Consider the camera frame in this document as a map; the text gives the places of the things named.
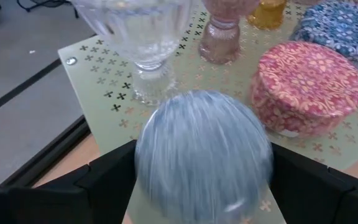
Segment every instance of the pink patterned box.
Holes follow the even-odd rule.
[[[285,42],[260,58],[251,91],[252,106],[269,129],[319,136],[358,109],[358,69],[327,47]]]

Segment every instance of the gray floor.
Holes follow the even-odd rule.
[[[21,0],[30,6],[28,0]],[[0,97],[58,58],[57,50],[93,32],[71,6],[27,13],[0,0]],[[0,183],[81,116],[62,67],[0,108]]]

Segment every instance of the pink glass bottle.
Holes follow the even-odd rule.
[[[198,51],[207,61],[223,64],[234,61],[240,51],[240,16],[250,14],[259,0],[203,0],[211,13]]]

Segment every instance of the yarn ball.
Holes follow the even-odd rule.
[[[255,114],[218,91],[162,103],[135,151],[137,180],[162,215],[183,224],[237,224],[265,193],[272,150]]]

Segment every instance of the blue floral box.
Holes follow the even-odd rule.
[[[347,2],[324,2],[306,10],[290,40],[329,47],[358,68],[358,6]]]

